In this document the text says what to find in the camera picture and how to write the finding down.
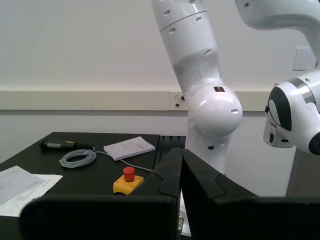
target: paper document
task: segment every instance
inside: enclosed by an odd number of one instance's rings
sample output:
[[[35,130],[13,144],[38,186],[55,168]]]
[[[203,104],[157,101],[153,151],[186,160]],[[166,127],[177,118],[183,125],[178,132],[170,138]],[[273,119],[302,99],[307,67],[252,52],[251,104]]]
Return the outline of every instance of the paper document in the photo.
[[[42,197],[61,178],[61,175],[33,174],[43,180],[43,183],[0,204],[0,216],[20,217],[22,209],[32,200]]]
[[[139,154],[144,154],[155,150],[155,147],[145,141],[142,137],[136,137],[130,140],[118,142],[109,146],[103,147],[104,151],[118,161]]]
[[[44,181],[21,167],[14,166],[0,172],[0,204],[33,189]]]

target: black tabletop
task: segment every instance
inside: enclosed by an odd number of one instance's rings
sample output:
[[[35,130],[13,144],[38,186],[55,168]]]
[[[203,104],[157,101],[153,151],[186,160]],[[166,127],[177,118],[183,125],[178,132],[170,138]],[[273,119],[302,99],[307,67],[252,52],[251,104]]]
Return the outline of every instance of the black tabletop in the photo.
[[[74,133],[53,132],[43,139],[66,140],[90,144],[96,151],[103,151],[106,145],[115,144],[141,136],[155,147],[155,151],[128,158],[126,161],[139,167],[154,169],[159,135],[115,134],[115,133]],[[35,144],[0,164],[0,171],[19,166],[32,174],[62,175],[63,178],[47,192],[50,194],[68,195],[113,195],[113,183],[122,176],[127,167],[121,161],[114,161],[104,154],[97,154],[90,165],[68,169],[61,167],[59,160],[69,151],[43,151],[39,148],[39,140]],[[136,169],[136,175],[148,177],[149,172]],[[0,239],[19,240],[17,217],[0,216]]]

